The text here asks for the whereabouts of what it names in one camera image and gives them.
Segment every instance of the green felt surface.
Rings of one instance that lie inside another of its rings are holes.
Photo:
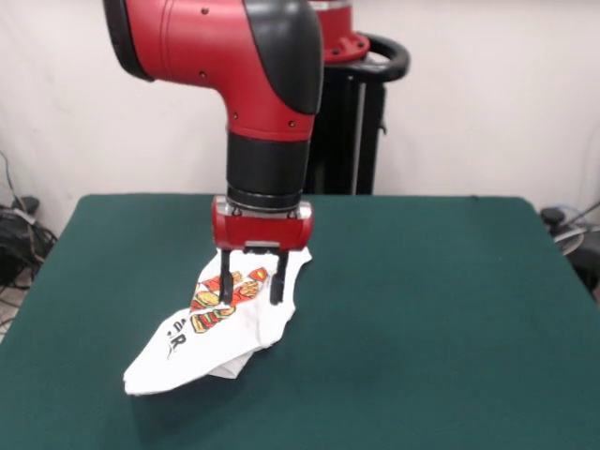
[[[0,345],[0,448],[600,448],[600,316],[516,199],[314,198],[284,339],[127,397],[214,254],[210,201],[80,202]]]

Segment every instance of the black handle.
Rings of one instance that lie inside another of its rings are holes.
[[[408,51],[392,39],[364,34],[371,43],[370,51],[388,58],[388,61],[377,63],[368,58],[349,64],[325,66],[325,71],[353,76],[361,83],[389,83],[404,77],[411,65]]]

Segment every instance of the black cable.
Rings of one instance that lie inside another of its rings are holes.
[[[20,201],[21,199],[19,199],[19,197],[17,197],[17,194],[15,194],[15,188],[12,186],[12,180],[10,179],[10,168],[8,166],[8,158],[2,150],[0,150],[0,157],[2,157],[2,159],[4,160],[4,169],[7,175],[7,183],[8,187],[10,188],[10,192],[12,192],[12,196],[15,198],[16,201]]]
[[[0,158],[5,161],[10,192],[16,204],[22,207],[22,211],[0,207],[0,286],[24,291],[28,288],[16,285],[16,279],[23,270],[29,269],[30,281],[33,282],[57,238],[52,231],[27,215],[25,204],[17,196],[10,178],[8,158],[2,151]]]
[[[591,213],[591,211],[600,208],[600,201],[594,203],[592,206],[590,206],[588,209],[586,209],[585,211],[581,212],[579,215],[571,218],[570,220],[568,220],[567,222],[565,222],[562,225],[562,228],[564,227],[568,227],[569,225],[572,225],[573,223],[577,222],[578,220],[580,220],[581,218],[585,218],[588,214]]]

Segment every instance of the cloth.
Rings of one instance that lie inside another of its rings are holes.
[[[219,303],[220,252],[204,267],[189,308],[165,320],[126,370],[125,391],[140,396],[172,390],[204,375],[234,379],[252,354],[283,336],[295,312],[293,287],[310,261],[307,248],[290,253],[283,302],[271,305],[275,255],[232,252],[232,303]]]

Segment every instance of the printed graphic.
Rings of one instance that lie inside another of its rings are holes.
[[[234,272],[232,275],[233,296],[230,306],[219,304],[219,277],[201,281],[196,286],[196,292],[189,306],[189,319],[196,333],[206,333],[217,323],[231,317],[238,305],[256,298],[269,278],[264,267],[253,270],[246,277],[239,272]]]

